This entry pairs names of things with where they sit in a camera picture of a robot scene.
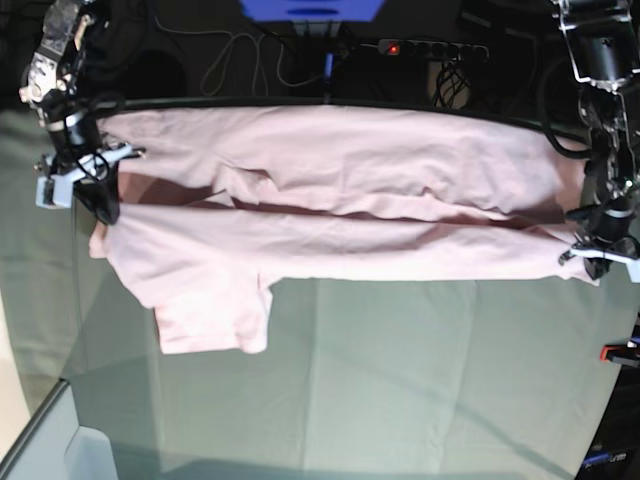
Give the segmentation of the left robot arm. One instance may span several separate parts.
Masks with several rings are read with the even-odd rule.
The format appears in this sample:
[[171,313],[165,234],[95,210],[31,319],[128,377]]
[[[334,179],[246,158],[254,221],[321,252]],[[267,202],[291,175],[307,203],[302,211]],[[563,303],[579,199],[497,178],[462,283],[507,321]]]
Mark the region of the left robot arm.
[[[639,207],[639,44],[629,1],[558,1],[555,17],[568,48],[537,87],[538,115],[547,140],[562,156],[585,161],[595,182],[591,202],[567,212],[578,226],[575,242],[559,261],[581,258],[592,280],[611,264],[639,280],[639,241],[630,227]],[[589,146],[570,150],[552,131],[546,84],[554,70],[570,64],[580,86],[578,113],[589,130]]]

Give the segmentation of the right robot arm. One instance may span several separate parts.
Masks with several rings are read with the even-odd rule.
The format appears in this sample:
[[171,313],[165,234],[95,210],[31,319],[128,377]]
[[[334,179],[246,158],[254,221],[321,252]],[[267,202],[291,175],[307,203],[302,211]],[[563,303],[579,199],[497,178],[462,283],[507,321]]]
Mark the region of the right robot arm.
[[99,129],[100,120],[123,110],[121,95],[79,93],[87,52],[107,26],[108,9],[102,1],[53,2],[19,96],[36,112],[54,147],[35,165],[36,205],[58,210],[79,202],[98,221],[113,225],[120,215],[118,164],[142,156],[145,149]]

